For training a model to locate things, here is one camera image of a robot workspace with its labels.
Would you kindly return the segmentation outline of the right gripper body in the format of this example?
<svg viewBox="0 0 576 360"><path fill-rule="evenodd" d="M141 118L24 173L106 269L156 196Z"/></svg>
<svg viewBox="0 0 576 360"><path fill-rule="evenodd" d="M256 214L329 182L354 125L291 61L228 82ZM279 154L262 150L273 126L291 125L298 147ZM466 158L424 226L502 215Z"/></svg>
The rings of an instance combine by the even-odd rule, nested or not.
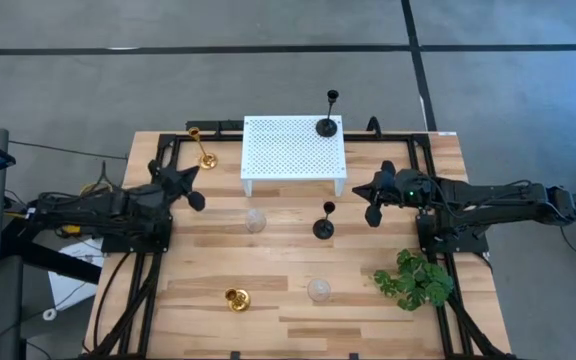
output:
<svg viewBox="0 0 576 360"><path fill-rule="evenodd" d="M382 162L370 183L379 187L379 201L370 204L365 212L365 219L370 227L378 227L382 219L382 206L426 208L435 196L435 186L431 179L415 169L397 171L394 163Z"/></svg>

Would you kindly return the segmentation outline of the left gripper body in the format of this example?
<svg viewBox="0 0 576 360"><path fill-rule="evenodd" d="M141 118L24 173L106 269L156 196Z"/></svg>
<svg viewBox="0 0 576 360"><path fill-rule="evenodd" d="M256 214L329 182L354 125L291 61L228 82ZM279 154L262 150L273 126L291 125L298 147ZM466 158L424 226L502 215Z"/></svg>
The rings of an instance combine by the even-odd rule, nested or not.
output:
<svg viewBox="0 0 576 360"><path fill-rule="evenodd" d="M170 205L180 197L185 197L188 204L195 211L202 211L205 208L205 197L198 191L191 193L180 192L168 175L169 170L176 169L176 166L161 166L156 160L151 160L148 164L148 170L153 178L154 192L160 192L166 204Z"/></svg>

